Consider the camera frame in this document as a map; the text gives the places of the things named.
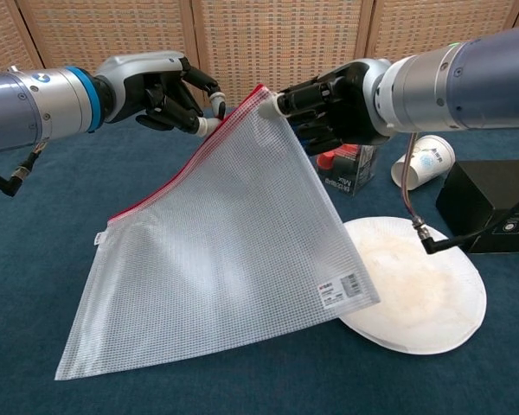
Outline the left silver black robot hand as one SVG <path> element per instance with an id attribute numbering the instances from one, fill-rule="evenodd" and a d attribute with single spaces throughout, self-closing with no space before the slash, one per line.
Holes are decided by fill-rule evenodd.
<path id="1" fill-rule="evenodd" d="M 111 91 L 108 124 L 134 115 L 152 130 L 178 129 L 206 137 L 226 116 L 226 97 L 217 81 L 181 52 L 113 56 L 99 67 L 96 78 Z"/>

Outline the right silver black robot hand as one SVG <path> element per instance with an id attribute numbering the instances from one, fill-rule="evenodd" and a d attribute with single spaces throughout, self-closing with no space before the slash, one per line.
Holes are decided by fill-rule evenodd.
<path id="1" fill-rule="evenodd" d="M 343 144 L 384 144 L 394 131 L 378 113 L 375 96 L 389 68 L 387 60 L 352 60 L 271 94 L 259 114 L 286 118 L 309 156 Z"/>

